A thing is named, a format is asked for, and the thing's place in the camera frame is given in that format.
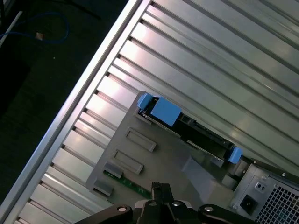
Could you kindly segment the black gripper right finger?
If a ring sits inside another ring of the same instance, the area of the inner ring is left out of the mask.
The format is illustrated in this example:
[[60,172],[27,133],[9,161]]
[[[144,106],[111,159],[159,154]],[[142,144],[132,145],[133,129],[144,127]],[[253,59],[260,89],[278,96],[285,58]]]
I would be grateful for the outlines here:
[[169,184],[163,184],[163,204],[176,224],[253,224],[254,221],[213,204],[204,204],[195,211],[175,200]]

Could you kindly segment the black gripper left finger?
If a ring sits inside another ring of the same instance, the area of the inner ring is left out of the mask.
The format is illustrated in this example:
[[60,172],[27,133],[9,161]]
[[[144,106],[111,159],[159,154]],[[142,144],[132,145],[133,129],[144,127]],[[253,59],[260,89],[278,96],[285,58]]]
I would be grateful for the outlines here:
[[162,184],[153,182],[150,200],[141,208],[132,209],[125,204],[113,205],[78,221],[78,224],[159,224],[162,212]]

